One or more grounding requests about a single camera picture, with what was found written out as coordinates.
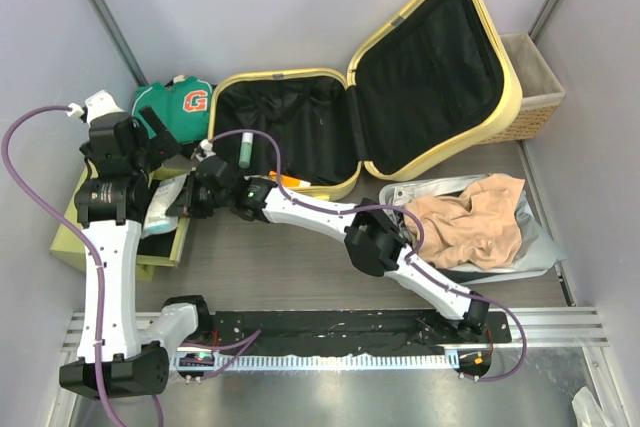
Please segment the white tissue pack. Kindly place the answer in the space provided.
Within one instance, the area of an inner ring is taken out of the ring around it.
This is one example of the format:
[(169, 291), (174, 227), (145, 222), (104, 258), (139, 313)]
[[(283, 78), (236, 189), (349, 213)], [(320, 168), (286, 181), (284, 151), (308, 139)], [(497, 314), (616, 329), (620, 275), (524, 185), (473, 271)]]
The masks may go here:
[(168, 214), (167, 211), (178, 199), (186, 178), (187, 175), (182, 174), (162, 180), (158, 184), (144, 218), (141, 231), (142, 239), (164, 235), (177, 229), (178, 215)]

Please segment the yellow-green drawer box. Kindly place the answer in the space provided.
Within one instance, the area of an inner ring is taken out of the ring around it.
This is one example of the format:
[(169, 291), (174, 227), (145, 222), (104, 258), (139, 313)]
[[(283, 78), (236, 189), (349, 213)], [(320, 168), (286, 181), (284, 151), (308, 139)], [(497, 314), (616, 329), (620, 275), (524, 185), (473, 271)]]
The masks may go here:
[[(150, 174), (150, 190), (153, 196), (158, 184), (165, 179), (187, 174), (185, 170), (160, 167)], [(136, 278), (150, 282), (158, 267), (177, 267), (185, 245), (190, 219), (179, 217), (173, 232), (140, 240), (137, 250)], [(60, 225), (50, 246), (51, 254), (80, 272), (85, 272), (85, 246), (73, 232)]]

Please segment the yellow hard-shell suitcase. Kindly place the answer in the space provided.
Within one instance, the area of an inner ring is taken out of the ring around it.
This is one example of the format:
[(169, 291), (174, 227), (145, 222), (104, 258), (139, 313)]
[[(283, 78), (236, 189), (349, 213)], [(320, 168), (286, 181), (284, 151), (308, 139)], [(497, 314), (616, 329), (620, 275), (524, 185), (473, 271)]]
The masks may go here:
[(303, 193), (340, 199), (360, 174), (406, 181), (507, 129), (522, 88), (483, 0), (410, 0), (345, 71), (240, 73), (214, 90), (208, 135), (250, 174), (281, 170)]

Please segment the beige sock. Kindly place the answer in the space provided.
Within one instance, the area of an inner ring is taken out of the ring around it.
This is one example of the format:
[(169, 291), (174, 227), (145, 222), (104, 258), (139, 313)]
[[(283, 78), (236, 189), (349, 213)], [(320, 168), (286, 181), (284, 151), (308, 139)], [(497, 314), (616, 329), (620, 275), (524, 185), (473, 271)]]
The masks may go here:
[(457, 196), (423, 195), (408, 202), (408, 230), (425, 234), (420, 257), (439, 269), (510, 266), (522, 245), (515, 211), (524, 185), (522, 179), (492, 174)]

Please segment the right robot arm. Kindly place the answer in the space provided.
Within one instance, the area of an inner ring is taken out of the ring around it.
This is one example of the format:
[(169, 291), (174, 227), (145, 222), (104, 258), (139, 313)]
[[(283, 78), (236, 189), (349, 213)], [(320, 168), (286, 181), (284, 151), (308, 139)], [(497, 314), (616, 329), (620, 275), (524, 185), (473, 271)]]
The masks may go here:
[(391, 279), (425, 299), (460, 340), (472, 342), (487, 331), (488, 300), (423, 261), (386, 214), (388, 206), (371, 199), (352, 204), (311, 198), (284, 187), (278, 177), (243, 176), (212, 156), (186, 175), (166, 215), (201, 219), (220, 208), (245, 221), (292, 225), (333, 238), (358, 271)]

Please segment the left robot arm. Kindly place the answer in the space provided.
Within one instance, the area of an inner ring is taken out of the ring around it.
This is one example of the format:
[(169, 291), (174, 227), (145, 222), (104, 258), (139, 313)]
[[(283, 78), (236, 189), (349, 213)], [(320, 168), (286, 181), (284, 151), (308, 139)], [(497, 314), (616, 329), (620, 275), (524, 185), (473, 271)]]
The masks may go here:
[(87, 255), (85, 314), (77, 359), (59, 370), (61, 387), (89, 399), (161, 394), (185, 341), (205, 344), (213, 321), (200, 295), (168, 299), (144, 330), (136, 323), (135, 278), (150, 174), (180, 145), (146, 106), (135, 118), (119, 107), (80, 109), (89, 139), (80, 151), (94, 168), (74, 196)]

